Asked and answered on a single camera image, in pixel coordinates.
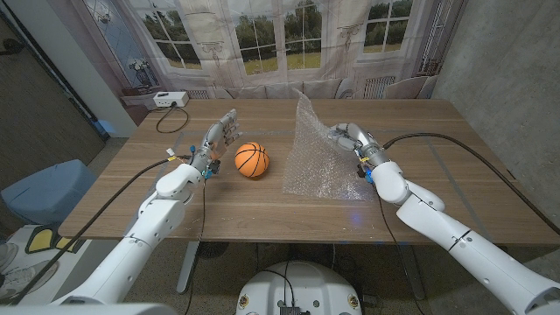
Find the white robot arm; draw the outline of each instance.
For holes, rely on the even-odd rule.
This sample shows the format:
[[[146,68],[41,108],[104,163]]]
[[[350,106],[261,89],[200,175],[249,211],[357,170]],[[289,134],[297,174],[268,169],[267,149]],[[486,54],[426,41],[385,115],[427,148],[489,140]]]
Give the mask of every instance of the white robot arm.
[[[78,288],[52,305],[113,304],[123,301],[154,248],[185,218],[193,191],[241,133],[232,109],[212,125],[190,164],[181,164],[156,183],[156,191],[138,209],[138,220]]]
[[[396,215],[401,221],[447,250],[513,314],[560,313],[560,283],[536,274],[445,214],[444,202],[404,179],[369,133],[354,123],[341,123],[331,128],[329,137],[358,155],[380,197],[400,206]]]

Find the window frame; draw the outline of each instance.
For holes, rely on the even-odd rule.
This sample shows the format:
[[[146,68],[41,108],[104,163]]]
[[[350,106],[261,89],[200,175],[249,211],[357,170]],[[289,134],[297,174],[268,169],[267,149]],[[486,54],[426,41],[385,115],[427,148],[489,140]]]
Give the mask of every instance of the window frame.
[[[370,1],[369,9],[373,5],[373,1]],[[410,33],[412,32],[412,25],[417,21],[419,16],[417,15],[417,10],[415,7],[415,3],[419,0],[413,0],[412,5],[410,7],[410,14],[407,17],[391,17],[391,13],[393,10],[393,2],[400,1],[400,0],[388,0],[389,7],[388,7],[388,15],[387,17],[376,18],[376,19],[369,19],[369,12],[366,14],[364,19],[364,24],[360,28],[360,48],[358,51],[358,58],[357,61],[368,61],[368,60],[384,60],[384,59],[403,59],[406,57],[406,52],[409,49],[409,41],[406,40],[410,37]],[[387,44],[387,36],[389,35],[389,24],[395,21],[408,21],[406,24],[406,31],[404,32],[404,38],[401,43],[401,48],[399,50],[391,51],[391,52],[384,52],[385,45]],[[365,43],[366,43],[366,35],[368,25],[372,23],[379,23],[385,22],[385,37],[383,38],[383,52],[368,52],[364,53]]]
[[[305,8],[306,7],[310,7],[313,5],[321,5],[323,6],[323,9],[326,7],[325,4],[323,4],[321,2],[321,0],[315,0],[317,1],[317,3],[313,3],[313,4],[305,4],[303,6],[295,6],[292,8],[290,8],[289,10],[285,10],[284,9],[284,4],[282,3],[283,0],[278,0],[281,3],[281,7],[282,7],[282,29],[283,29],[283,37],[282,37],[282,41],[283,41],[283,54],[284,57],[286,58],[286,70],[290,73],[295,72],[294,74],[303,74],[303,73],[308,73],[308,74],[315,74],[316,72],[320,71],[321,69],[323,69],[324,65],[325,65],[325,47],[324,47],[324,43],[326,41],[326,15],[324,14],[323,10],[321,11],[321,37],[320,38],[313,38],[313,39],[305,39],[304,38],[304,34],[305,34],[305,29],[304,29],[304,25],[305,25],[305,21],[302,20],[302,23],[304,25],[302,25],[302,38],[300,40],[294,40],[291,42],[286,42],[286,36],[285,36],[285,25],[284,25],[284,16],[286,14],[287,11],[291,11],[291,10],[297,10],[297,9],[303,9],[304,11],[304,17],[305,17]],[[289,69],[288,65],[287,65],[287,61],[288,61],[288,49],[286,48],[286,45],[288,44],[293,44],[293,43],[302,43],[303,46],[303,52],[304,52],[304,66],[305,66],[305,42],[306,41],[316,41],[316,40],[320,40],[321,41],[321,63],[320,66],[317,68],[303,68],[303,69]]]
[[[130,3],[130,0],[123,1],[123,3],[124,3],[124,6],[126,6],[127,9],[129,10],[130,15],[132,16],[132,20],[136,24],[136,26],[138,27],[138,30],[142,33],[142,35],[143,35],[142,37],[144,37],[147,40],[148,45],[146,46],[146,50],[149,50],[149,52],[148,52],[148,54],[150,55],[149,57],[151,57],[153,60],[155,60],[155,62],[157,63],[157,66],[159,68],[163,69],[165,74],[178,74],[178,75],[186,74],[188,76],[193,76],[193,77],[207,76],[207,71],[204,68],[204,64],[202,62],[202,59],[200,58],[200,56],[202,55],[202,51],[201,51],[200,47],[198,46],[198,44],[196,43],[196,41],[194,40],[193,32],[191,31],[188,23],[185,21],[185,14],[182,10],[182,7],[180,5],[178,5],[176,1],[173,3],[175,5],[175,7],[173,7],[173,8],[135,7],[135,6],[132,5],[132,3]],[[174,40],[153,38],[150,31],[148,31],[148,28],[144,24],[144,21],[142,20],[142,18],[138,14],[139,11],[151,11],[151,12],[155,12],[156,14],[157,14],[158,11],[162,12],[164,14],[167,11],[177,11],[178,14],[179,14],[179,17],[181,18],[181,24],[183,25],[183,28],[185,29],[186,35],[189,37],[189,40],[188,41],[174,41]],[[164,26],[163,22],[160,20],[159,16],[157,16],[157,21],[161,25],[165,36],[168,39],[171,39],[171,37],[169,36],[169,33],[165,29],[165,26]],[[164,53],[159,48],[158,43],[169,43],[169,44],[177,44],[177,45],[181,45],[181,44],[192,45],[192,49],[194,50],[197,58],[199,59],[201,69],[188,69],[186,67],[178,68],[178,67],[175,67],[175,66],[171,66],[171,64],[169,63],[169,60],[167,59],[167,57],[165,57]],[[175,53],[179,57],[181,57],[181,55],[179,54],[179,51],[178,51],[177,47],[175,47],[175,45],[173,45],[173,49],[175,50]],[[182,58],[181,58],[181,64],[183,66],[185,65],[185,62],[183,61]]]
[[[327,41],[326,34],[328,33],[327,19],[330,16],[329,14],[326,14],[326,11],[328,11],[328,3],[323,3],[322,0],[315,0],[317,2],[316,5],[323,6],[323,10],[321,11],[321,38],[320,38],[321,66],[319,68],[288,69],[287,53],[286,53],[286,38],[285,38],[285,29],[284,29],[284,16],[288,10],[295,10],[296,7],[285,10],[283,0],[268,0],[272,4],[272,22],[274,24],[274,36],[276,41],[274,45],[276,46],[278,70],[267,72],[267,73],[247,74],[247,72],[245,71],[245,64],[243,63],[243,57],[241,55],[242,49],[239,47],[239,40],[237,38],[237,32],[235,31],[235,24],[230,13],[228,0],[220,0],[220,1],[221,1],[222,8],[225,9],[223,11],[223,17],[226,20],[226,24],[231,25],[232,27],[233,32],[230,32],[232,33],[232,36],[230,38],[234,49],[234,56],[237,59],[237,65],[239,67],[239,72],[242,81],[251,84],[255,83],[258,85],[262,85],[262,84],[280,83],[286,81],[318,79],[317,75],[322,74],[325,71],[325,64],[326,64],[325,48],[326,48],[326,41]]]

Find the basketball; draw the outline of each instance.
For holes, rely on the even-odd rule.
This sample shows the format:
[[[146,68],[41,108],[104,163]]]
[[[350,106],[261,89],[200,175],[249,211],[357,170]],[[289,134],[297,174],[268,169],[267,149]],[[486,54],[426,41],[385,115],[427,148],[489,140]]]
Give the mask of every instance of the basketball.
[[[235,166],[247,177],[263,174],[269,163],[269,153],[259,143],[245,143],[235,153]]]

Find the wooden table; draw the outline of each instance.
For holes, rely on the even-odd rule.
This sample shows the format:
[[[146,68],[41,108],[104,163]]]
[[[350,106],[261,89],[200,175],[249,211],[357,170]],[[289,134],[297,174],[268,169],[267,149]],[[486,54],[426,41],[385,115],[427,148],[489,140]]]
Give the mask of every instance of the wooden table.
[[[294,140],[297,100],[190,100],[191,121],[182,131],[155,130],[163,113],[152,113],[119,151],[59,232],[75,235],[127,180],[147,165],[166,158],[165,149],[188,154],[192,144],[231,108],[236,108],[245,136],[221,159],[221,169],[206,183],[206,224],[203,241],[226,242],[393,242],[377,202],[319,199],[282,193],[286,158]],[[440,100],[314,100],[327,126],[357,123],[384,144],[412,132],[437,132],[471,146],[498,169],[505,166],[448,102]],[[184,121],[173,113],[161,129]],[[234,154],[246,142],[258,142],[270,155],[270,166],[258,180],[244,178]],[[402,140],[388,150],[404,176],[438,195],[453,218],[497,244],[560,244],[560,236],[542,222],[478,159],[457,145],[437,138]],[[86,238],[120,238],[157,179],[177,166],[174,161],[146,172],[127,189],[84,234]],[[507,175],[512,182],[516,180]],[[396,217],[384,203],[388,224],[398,242],[432,244]],[[198,240],[202,226],[202,187],[184,221],[170,237]]]

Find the bubble wrap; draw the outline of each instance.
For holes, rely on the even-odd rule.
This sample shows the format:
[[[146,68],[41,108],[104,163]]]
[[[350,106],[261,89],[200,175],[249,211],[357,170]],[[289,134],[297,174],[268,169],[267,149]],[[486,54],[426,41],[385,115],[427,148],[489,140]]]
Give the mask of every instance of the bubble wrap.
[[[358,158],[328,138],[329,128],[299,93],[296,135],[283,178],[283,192],[336,200],[374,200],[374,191],[356,171]]]

